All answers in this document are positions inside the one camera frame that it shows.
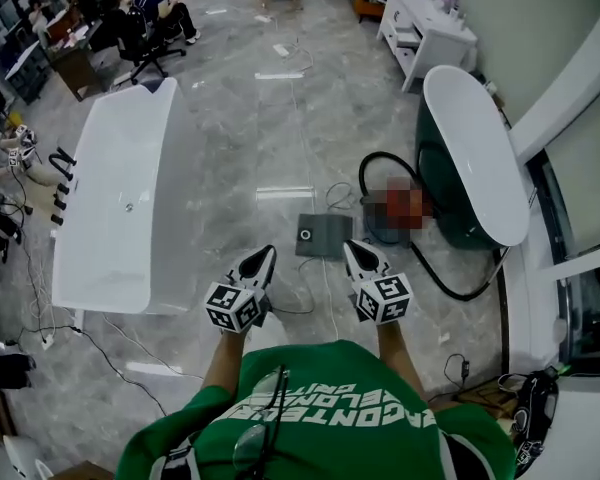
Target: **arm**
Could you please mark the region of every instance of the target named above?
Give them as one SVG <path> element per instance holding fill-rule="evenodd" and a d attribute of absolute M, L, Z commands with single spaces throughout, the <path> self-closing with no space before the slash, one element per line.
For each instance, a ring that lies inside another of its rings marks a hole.
<path fill-rule="evenodd" d="M 164 19 L 167 16 L 169 16 L 174 5 L 175 3 L 171 0 L 163 0 L 162 2 L 160 2 L 158 4 L 158 16 L 160 16 L 161 19 Z"/>
<path fill-rule="evenodd" d="M 225 332 L 222 335 L 200 389 L 208 386 L 220 386 L 226 389 L 231 396 L 235 395 L 246 337 L 246 332 L 241 334 Z"/>
<path fill-rule="evenodd" d="M 398 322 L 379 325 L 377 330 L 382 362 L 409 384 L 422 400 L 426 400 L 424 387 L 411 362 Z"/>

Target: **black and white marker cube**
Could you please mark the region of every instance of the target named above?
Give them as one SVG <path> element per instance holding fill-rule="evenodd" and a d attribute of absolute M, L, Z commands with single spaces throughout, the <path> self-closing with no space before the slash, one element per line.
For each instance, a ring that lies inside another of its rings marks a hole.
<path fill-rule="evenodd" d="M 240 333 L 260 316 L 256 299 L 253 290 L 212 283 L 204 298 L 204 308 L 213 325 Z"/>
<path fill-rule="evenodd" d="M 406 315 L 412 299 L 413 291 L 407 276 L 390 275 L 360 283 L 356 309 L 376 325 L 381 325 Z"/>

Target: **white bathtub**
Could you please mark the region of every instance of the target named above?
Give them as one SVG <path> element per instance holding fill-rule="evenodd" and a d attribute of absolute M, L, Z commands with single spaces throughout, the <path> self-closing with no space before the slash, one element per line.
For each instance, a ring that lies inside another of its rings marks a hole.
<path fill-rule="evenodd" d="M 454 220 L 455 227 L 468 226 L 467 236 L 481 227 L 494 247 L 518 245 L 529 229 L 529 207 L 518 164 L 493 99 L 473 76 L 453 66 L 437 66 L 429 71 L 423 95 L 477 219 L 474 222 L 466 218 L 468 212 L 460 202 L 464 198 L 458 193 L 462 187 L 457 186 L 445 188 L 456 196 L 450 213 L 456 211 L 460 215 L 451 216 L 448 221 Z M 443 158 L 445 152 L 435 154 Z M 436 174 L 443 177 L 442 164 L 437 173 L 429 171 L 428 180 L 423 177 L 428 186 L 436 184 Z M 443 234 L 448 230 L 441 229 Z"/>
<path fill-rule="evenodd" d="M 98 99 L 84 125 L 56 238 L 56 306 L 174 313 L 190 306 L 195 158 L 175 79 Z"/>

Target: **white lettering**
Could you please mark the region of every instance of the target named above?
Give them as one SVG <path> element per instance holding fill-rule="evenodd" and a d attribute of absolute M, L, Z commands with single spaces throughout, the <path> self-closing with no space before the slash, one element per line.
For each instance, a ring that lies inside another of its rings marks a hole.
<path fill-rule="evenodd" d="M 308 407 L 291 407 L 282 413 L 280 421 L 298 422 L 308 410 Z"/>
<path fill-rule="evenodd" d="M 345 384 L 344 386 L 338 386 L 333 394 L 343 395 L 344 393 L 351 393 L 355 388 L 355 384 Z"/>
<path fill-rule="evenodd" d="M 415 427 L 415 428 L 422 427 L 422 421 L 421 421 L 422 414 L 420 414 L 419 412 L 417 412 L 415 414 L 411 414 L 409 411 L 407 411 L 405 409 L 404 415 L 407 417 L 407 420 L 409 420 L 409 425 L 411 425 L 412 427 Z"/>
<path fill-rule="evenodd" d="M 340 398 L 342 398 L 343 400 L 345 398 L 351 399 L 351 403 L 349 404 L 349 409 L 355 409 L 356 407 L 358 407 L 358 403 L 360 402 L 360 395 L 356 395 L 355 393 L 351 393 L 349 395 L 342 395 Z"/>
<path fill-rule="evenodd" d="M 382 403 L 387 404 L 389 402 L 400 403 L 400 400 L 398 400 L 395 396 L 393 396 L 391 393 L 389 393 L 387 390 L 385 390 L 384 396 L 382 397 Z"/>
<path fill-rule="evenodd" d="M 317 407 L 333 407 L 340 397 L 333 395 L 318 395 L 313 405 Z"/>
<path fill-rule="evenodd" d="M 327 411 L 325 409 L 318 409 L 316 411 L 316 413 L 311 416 L 310 418 L 304 418 L 302 420 L 303 423 L 318 423 L 319 425 L 324 425 L 325 423 L 327 423 L 327 420 L 325 420 L 323 418 L 324 413 L 326 413 Z"/>
<path fill-rule="evenodd" d="M 362 395 L 362 402 L 360 402 L 360 407 L 368 407 L 370 405 L 378 405 L 382 400 L 382 390 L 376 389 L 374 391 L 369 391 Z"/>
<path fill-rule="evenodd" d="M 289 404 L 289 407 L 293 407 L 294 405 L 311 405 L 317 396 L 315 393 L 309 396 L 299 396 Z"/>
<path fill-rule="evenodd" d="M 422 428 L 427 428 L 429 425 L 436 424 L 436 417 L 431 412 L 431 409 L 427 409 L 422 413 Z"/>
<path fill-rule="evenodd" d="M 300 396 L 300 395 L 304 395 L 304 390 L 306 389 L 306 386 L 302 386 L 301 388 L 296 389 L 295 391 L 289 391 L 287 390 L 286 394 L 289 396 Z"/>
<path fill-rule="evenodd" d="M 382 417 L 383 425 L 391 425 L 398 420 L 404 418 L 404 410 L 402 405 L 390 403 L 384 406 L 384 416 Z"/>
<path fill-rule="evenodd" d="M 231 417 L 231 415 L 236 412 L 238 409 L 240 409 L 240 407 L 242 407 L 242 404 L 238 404 L 238 405 L 234 405 L 232 407 L 230 407 L 229 409 L 227 409 L 225 412 L 223 412 L 220 416 L 218 416 L 215 420 L 213 421 L 220 421 L 220 420 L 224 420 L 226 418 Z"/>
<path fill-rule="evenodd" d="M 329 425 L 342 425 L 345 427 L 353 426 L 353 422 L 356 421 L 356 416 L 358 415 L 358 411 L 345 411 L 343 409 L 336 409 L 336 412 L 333 413 L 331 417 L 331 421 Z"/>
<path fill-rule="evenodd" d="M 358 414 L 356 427 L 377 427 L 382 416 L 382 407 L 364 409 Z"/>
<path fill-rule="evenodd" d="M 327 386 L 326 384 L 318 384 L 316 388 L 316 393 L 326 393 L 327 395 L 333 395 L 333 392 L 336 390 L 337 386 Z"/>
<path fill-rule="evenodd" d="M 236 412 L 234 412 L 231 415 L 231 419 L 235 419 L 235 420 L 248 420 L 250 419 L 254 414 L 256 414 L 256 411 L 253 410 L 251 407 L 249 407 L 248 405 L 243 405 L 240 407 L 239 410 L 237 410 Z"/>

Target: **office chair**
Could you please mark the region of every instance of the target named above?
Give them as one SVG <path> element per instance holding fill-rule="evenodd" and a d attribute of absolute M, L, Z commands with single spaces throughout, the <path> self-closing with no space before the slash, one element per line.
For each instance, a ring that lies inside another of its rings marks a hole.
<path fill-rule="evenodd" d="M 147 27 L 142 11 L 135 6 L 125 13 L 121 9 L 108 12 L 103 19 L 117 38 L 120 58 L 133 62 L 136 69 L 131 73 L 131 83 L 138 83 L 137 76 L 149 65 L 153 64 L 160 75 L 166 78 L 168 73 L 162 69 L 158 59 L 167 55 L 180 54 L 184 57 L 187 52 L 182 49 L 169 50 L 163 38 L 151 34 Z"/>

